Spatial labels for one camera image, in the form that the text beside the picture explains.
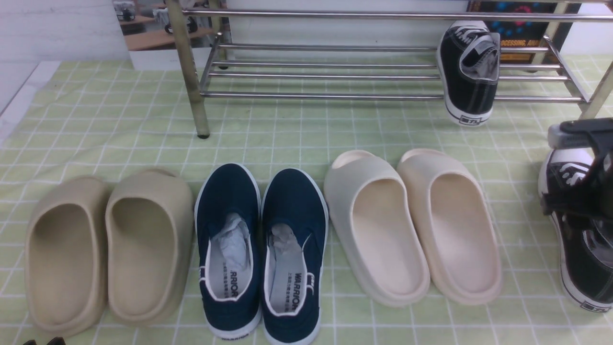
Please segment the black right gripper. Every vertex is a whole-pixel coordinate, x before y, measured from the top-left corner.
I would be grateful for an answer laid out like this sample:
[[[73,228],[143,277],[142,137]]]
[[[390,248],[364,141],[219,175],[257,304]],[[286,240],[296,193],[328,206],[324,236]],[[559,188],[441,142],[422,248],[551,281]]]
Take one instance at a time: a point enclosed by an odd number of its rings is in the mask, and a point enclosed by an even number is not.
[[[595,155],[583,179],[561,191],[542,196],[543,214],[567,213],[581,218],[612,222],[612,118],[561,122],[550,126],[548,144],[552,153],[589,148]]]

